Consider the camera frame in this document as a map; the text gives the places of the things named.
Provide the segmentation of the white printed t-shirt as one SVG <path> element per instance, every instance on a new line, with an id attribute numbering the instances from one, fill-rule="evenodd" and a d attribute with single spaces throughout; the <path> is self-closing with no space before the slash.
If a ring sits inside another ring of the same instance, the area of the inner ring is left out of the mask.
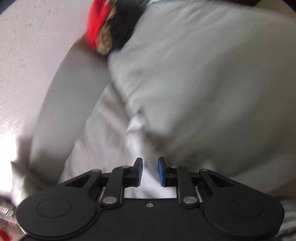
<path id="1" fill-rule="evenodd" d="M 174 187 L 162 187 L 158 174 L 161 157 L 144 132 L 145 118 L 126 115 L 125 107 L 109 85 L 103 91 L 86 124 L 76 139 L 64 165 L 60 182 L 70 180 L 93 169 L 109 173 L 119 166 L 132 166 L 137 158 L 144 161 L 138 188 L 125 189 L 126 198 L 175 198 Z"/>

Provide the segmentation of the grey round sofa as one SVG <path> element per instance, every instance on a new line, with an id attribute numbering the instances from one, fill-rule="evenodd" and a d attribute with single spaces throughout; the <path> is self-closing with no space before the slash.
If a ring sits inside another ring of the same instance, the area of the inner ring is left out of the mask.
<path id="1" fill-rule="evenodd" d="M 209 1 L 148 6 L 108 57 L 77 41 L 59 66 L 13 204 L 86 171 L 144 160 L 128 197 L 171 197 L 157 159 L 295 198 L 295 19 Z"/>

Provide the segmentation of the houndstooth trouser leg right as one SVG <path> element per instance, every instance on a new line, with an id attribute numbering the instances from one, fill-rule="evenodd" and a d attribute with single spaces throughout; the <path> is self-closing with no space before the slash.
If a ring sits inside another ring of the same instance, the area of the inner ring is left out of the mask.
<path id="1" fill-rule="evenodd" d="M 291 240 L 295 241 L 295 226 L 296 226 L 296 206 L 295 200 L 290 199 L 281 199 L 280 203 L 282 204 L 285 217 L 278 232 L 278 240 Z"/>

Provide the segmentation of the tan folded garment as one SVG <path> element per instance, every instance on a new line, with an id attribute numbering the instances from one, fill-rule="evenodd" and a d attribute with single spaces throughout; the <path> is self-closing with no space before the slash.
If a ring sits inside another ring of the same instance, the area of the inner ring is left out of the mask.
<path id="1" fill-rule="evenodd" d="M 116 1 L 106 1 L 104 7 L 110 6 L 111 9 L 108 12 L 107 17 L 104 20 L 104 23 L 98 33 L 96 42 L 97 42 L 97 52 L 106 56 L 110 53 L 112 48 L 112 37 L 110 33 L 110 23 L 108 22 L 116 15 Z"/>

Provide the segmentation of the black folded garment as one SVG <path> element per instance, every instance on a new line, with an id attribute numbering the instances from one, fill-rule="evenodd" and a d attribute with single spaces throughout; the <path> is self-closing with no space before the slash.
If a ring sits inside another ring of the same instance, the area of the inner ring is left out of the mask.
<path id="1" fill-rule="evenodd" d="M 116 13 L 107 21 L 112 41 L 111 52 L 120 50 L 131 38 L 134 28 L 150 1 L 119 0 L 116 1 Z"/>

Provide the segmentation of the red folded garment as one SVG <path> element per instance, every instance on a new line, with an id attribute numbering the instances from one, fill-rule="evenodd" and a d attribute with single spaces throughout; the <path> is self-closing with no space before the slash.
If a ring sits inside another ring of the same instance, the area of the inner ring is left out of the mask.
<path id="1" fill-rule="evenodd" d="M 86 28 L 86 40 L 92 50 L 99 46 L 99 32 L 103 25 L 116 13 L 116 1 L 95 0 L 92 2 Z"/>

